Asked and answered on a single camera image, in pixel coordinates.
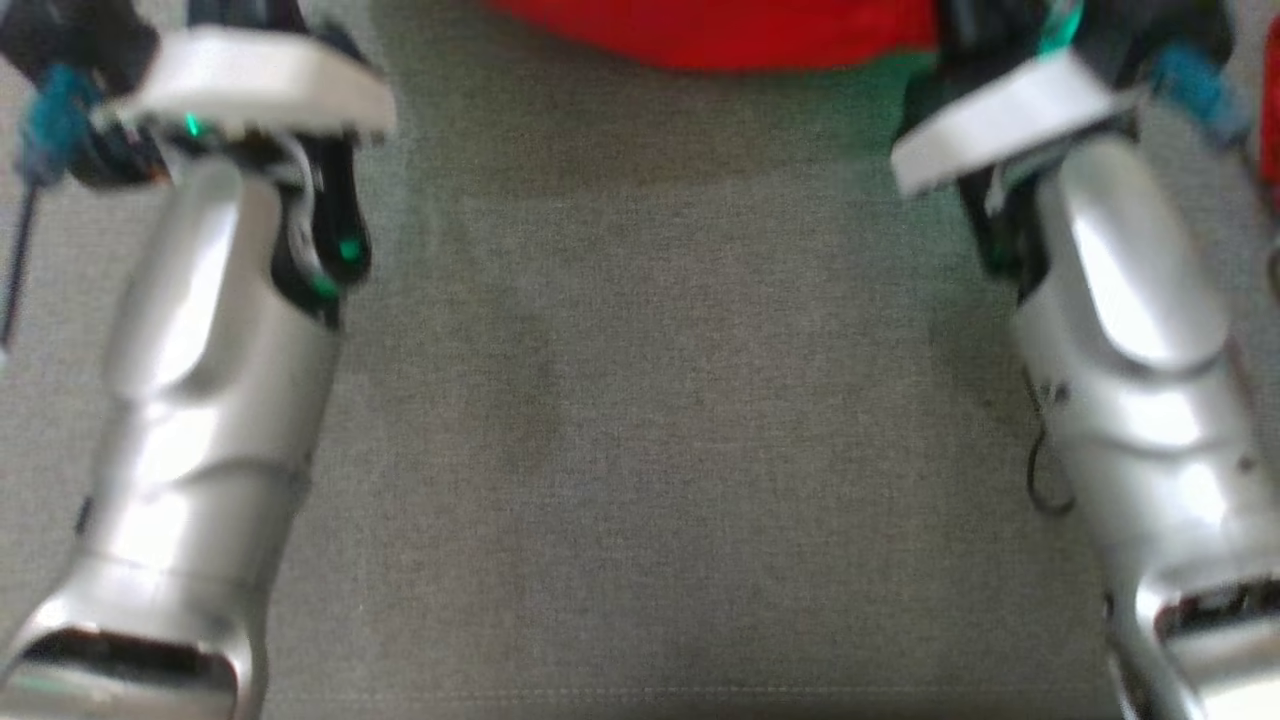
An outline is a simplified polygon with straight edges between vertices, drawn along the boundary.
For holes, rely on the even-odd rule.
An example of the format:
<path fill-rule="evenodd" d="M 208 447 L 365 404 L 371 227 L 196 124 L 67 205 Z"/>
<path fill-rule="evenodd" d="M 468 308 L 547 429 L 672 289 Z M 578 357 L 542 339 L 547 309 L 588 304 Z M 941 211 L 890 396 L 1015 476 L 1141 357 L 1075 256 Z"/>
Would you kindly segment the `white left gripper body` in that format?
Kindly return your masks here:
<path fill-rule="evenodd" d="M 110 129 L 150 135 L 168 161 L 224 159 L 282 201 L 269 273 L 329 327 L 372 265 L 355 174 L 398 128 L 385 76 L 340 32 L 200 26 L 164 35 L 140 85 L 105 105 Z"/>

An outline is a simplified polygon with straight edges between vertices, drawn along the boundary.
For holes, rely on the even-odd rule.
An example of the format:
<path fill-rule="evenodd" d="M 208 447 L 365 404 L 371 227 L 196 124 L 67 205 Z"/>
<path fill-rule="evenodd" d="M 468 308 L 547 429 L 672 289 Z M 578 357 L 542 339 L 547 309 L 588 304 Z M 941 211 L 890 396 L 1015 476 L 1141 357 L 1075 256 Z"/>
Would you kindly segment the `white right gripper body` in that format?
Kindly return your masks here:
<path fill-rule="evenodd" d="M 1094 301 L 1140 297 L 1140 154 L 1129 111 L 1073 51 L 972 82 L 911 79 L 890 167 L 905 197 L 952 190 L 982 270 L 1025 293 L 1073 273 Z"/>

